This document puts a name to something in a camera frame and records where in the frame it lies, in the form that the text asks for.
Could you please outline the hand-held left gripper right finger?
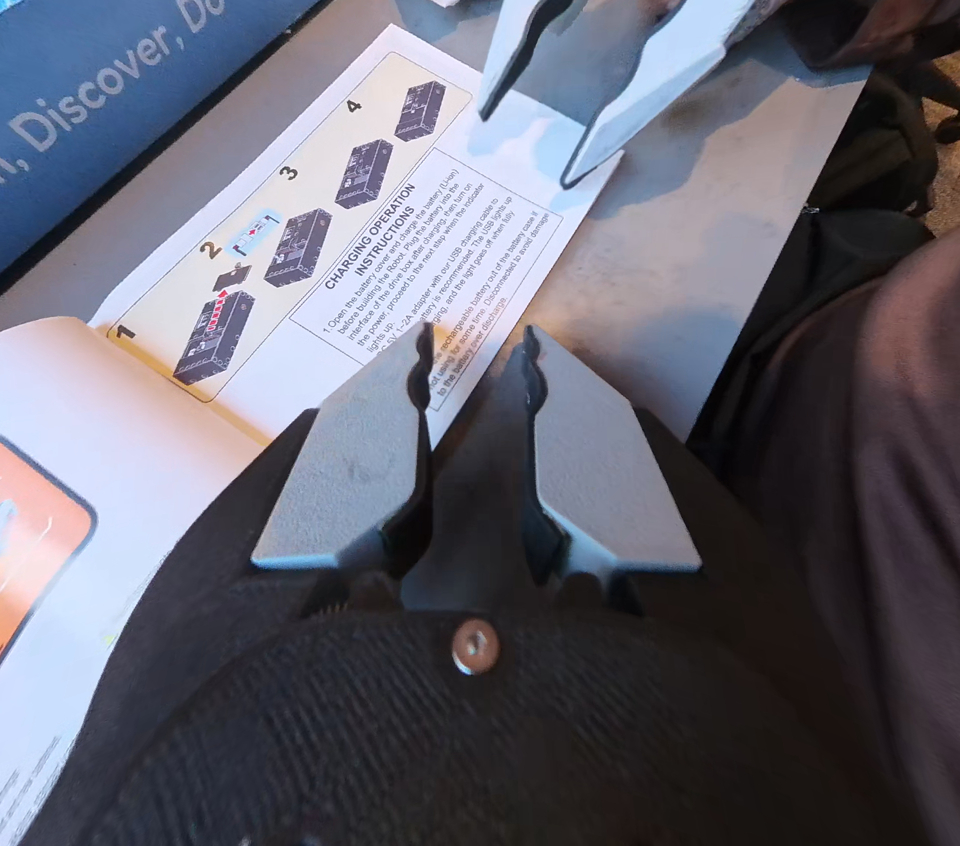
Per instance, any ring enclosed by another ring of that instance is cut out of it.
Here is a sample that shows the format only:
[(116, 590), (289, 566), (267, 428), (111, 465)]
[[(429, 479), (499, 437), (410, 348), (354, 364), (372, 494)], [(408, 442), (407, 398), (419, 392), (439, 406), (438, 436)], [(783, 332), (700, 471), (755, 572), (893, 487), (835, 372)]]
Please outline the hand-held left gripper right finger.
[(608, 594), (627, 574), (703, 561), (630, 401), (546, 331), (523, 334), (526, 563), (539, 587), (575, 574)]

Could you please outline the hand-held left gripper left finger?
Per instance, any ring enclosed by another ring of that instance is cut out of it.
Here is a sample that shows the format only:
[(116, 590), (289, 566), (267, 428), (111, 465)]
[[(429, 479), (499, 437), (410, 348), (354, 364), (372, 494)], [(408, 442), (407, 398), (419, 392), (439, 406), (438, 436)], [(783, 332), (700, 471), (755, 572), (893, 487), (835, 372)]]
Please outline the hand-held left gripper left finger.
[(252, 565), (399, 580), (417, 563), (433, 531), (433, 358), (434, 327), (418, 322), (322, 402)]

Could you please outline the blue-cover instruction booklet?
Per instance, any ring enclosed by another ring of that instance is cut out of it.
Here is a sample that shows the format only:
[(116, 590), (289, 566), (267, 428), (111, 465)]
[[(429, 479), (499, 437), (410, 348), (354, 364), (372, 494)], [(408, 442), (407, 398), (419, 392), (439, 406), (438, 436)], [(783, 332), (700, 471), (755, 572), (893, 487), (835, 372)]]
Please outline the blue-cover instruction booklet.
[(418, 321), (438, 444), (618, 167), (391, 26), (89, 322), (2, 331), (2, 844), (57, 782), (139, 599), (303, 410)]

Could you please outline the blue cardboard box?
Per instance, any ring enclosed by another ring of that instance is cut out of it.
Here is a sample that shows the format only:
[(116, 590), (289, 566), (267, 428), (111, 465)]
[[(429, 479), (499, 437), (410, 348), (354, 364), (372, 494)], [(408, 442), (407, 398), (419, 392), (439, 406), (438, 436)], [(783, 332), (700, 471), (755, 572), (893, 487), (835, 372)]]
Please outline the blue cardboard box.
[(322, 1), (24, 0), (2, 12), (2, 280)]

